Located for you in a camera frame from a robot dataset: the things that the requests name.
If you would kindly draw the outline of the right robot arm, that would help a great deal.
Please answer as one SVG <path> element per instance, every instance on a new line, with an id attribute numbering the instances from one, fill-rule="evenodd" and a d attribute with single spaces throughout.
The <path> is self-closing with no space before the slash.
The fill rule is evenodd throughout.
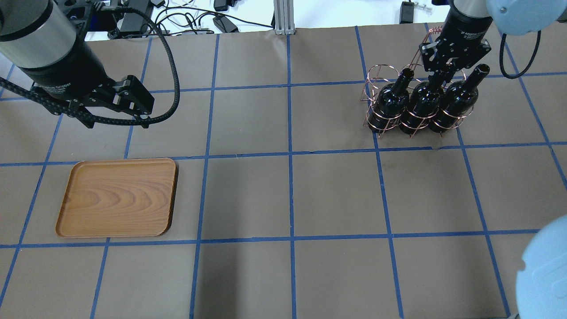
<path id="1" fill-rule="evenodd" d="M 508 35 L 536 32 L 536 44 L 526 69 L 532 65 L 541 41 L 541 31 L 553 22 L 566 22 L 564 0 L 434 0 L 433 5 L 448 5 L 445 24 L 433 42 L 419 45 L 425 71 L 434 72 L 450 65 L 452 72 L 469 69 L 485 57 L 491 46 L 485 34 L 494 23 L 502 33 L 499 66 L 508 79 L 522 77 L 525 70 L 508 74 L 504 68 L 504 47 Z"/>

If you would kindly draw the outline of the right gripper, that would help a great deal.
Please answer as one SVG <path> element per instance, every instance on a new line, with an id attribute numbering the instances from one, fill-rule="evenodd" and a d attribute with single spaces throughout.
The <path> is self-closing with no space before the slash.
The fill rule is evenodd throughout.
<path id="1" fill-rule="evenodd" d="M 473 67 L 491 50 L 485 39 L 492 17 L 473 17 L 458 9 L 448 11 L 441 34 L 435 42 L 422 43 L 419 52 L 425 71 L 434 71 L 428 78 L 427 89 L 440 89 L 444 81 L 446 85 L 466 80 L 462 69 Z"/>

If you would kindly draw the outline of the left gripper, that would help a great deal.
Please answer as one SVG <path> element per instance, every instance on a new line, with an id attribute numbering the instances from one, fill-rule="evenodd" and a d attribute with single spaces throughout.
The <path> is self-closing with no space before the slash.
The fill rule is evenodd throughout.
<path id="1" fill-rule="evenodd" d="M 120 81 L 107 76 L 101 61 L 86 44 L 75 44 L 68 55 L 49 66 L 21 67 L 38 86 L 36 93 L 47 94 L 55 100 L 69 101 L 69 106 L 80 111 L 80 122 L 89 129 L 95 124 L 113 126 L 141 126 L 148 128 L 154 97 L 135 75 Z M 133 119 L 118 119 L 93 115 L 87 106 L 98 101 L 117 113 Z"/>

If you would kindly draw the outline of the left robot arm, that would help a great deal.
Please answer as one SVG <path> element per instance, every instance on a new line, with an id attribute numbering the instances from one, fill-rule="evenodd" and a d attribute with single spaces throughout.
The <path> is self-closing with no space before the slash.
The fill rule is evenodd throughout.
<path id="1" fill-rule="evenodd" d="M 134 75 L 121 81 L 107 75 L 84 40 L 95 6 L 75 0 L 70 6 L 84 12 L 83 26 L 69 20 L 55 0 L 1 2 L 1 53 L 33 81 L 25 89 L 2 78 L 1 87 L 88 128 L 101 121 L 91 107 L 128 114 L 133 125 L 147 128 L 143 117 L 152 113 L 154 97 Z"/>

